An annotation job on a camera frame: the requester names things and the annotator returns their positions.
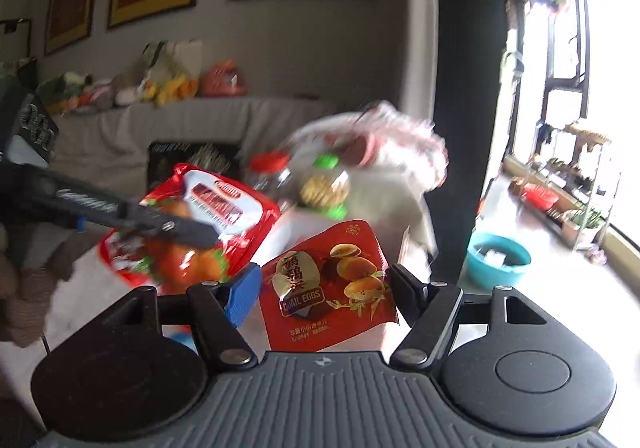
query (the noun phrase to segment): red lid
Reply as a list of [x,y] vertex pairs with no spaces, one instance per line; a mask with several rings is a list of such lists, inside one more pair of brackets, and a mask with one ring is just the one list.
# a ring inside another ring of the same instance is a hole
[[278,173],[289,165],[285,152],[262,153],[251,159],[251,170],[256,173]]

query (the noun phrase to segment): jar with red lid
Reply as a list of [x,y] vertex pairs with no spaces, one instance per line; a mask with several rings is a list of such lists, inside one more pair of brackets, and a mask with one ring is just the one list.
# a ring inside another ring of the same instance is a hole
[[290,206],[289,159],[289,154],[286,152],[262,153],[251,159],[249,168],[244,174],[244,183],[276,202],[280,206],[280,211]]

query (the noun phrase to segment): jar with green lid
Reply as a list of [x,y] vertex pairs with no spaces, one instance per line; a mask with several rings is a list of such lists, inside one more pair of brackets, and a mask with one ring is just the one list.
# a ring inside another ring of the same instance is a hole
[[349,195],[350,184],[349,174],[338,163],[336,155],[318,156],[303,177],[300,199],[306,206],[341,221],[347,216],[344,202]]

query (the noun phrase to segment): black gripper pad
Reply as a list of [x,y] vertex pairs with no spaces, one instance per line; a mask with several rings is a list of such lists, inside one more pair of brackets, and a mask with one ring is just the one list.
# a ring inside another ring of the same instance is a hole
[[[612,448],[596,431],[553,439],[501,436],[452,410],[423,374],[379,352],[268,352],[252,370],[218,376],[162,430],[111,448]],[[38,448],[104,448],[48,434]]]

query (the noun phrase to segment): green plant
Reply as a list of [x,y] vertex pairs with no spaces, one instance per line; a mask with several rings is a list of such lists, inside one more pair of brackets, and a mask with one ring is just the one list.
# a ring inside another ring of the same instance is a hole
[[[582,221],[584,220],[585,215],[586,211],[584,211],[584,209],[578,209],[573,215],[571,215],[569,220],[575,225],[582,225]],[[587,223],[584,227],[587,229],[594,229],[598,227],[602,223],[602,221],[603,218],[601,213],[599,211],[596,211],[595,209],[590,209]]]

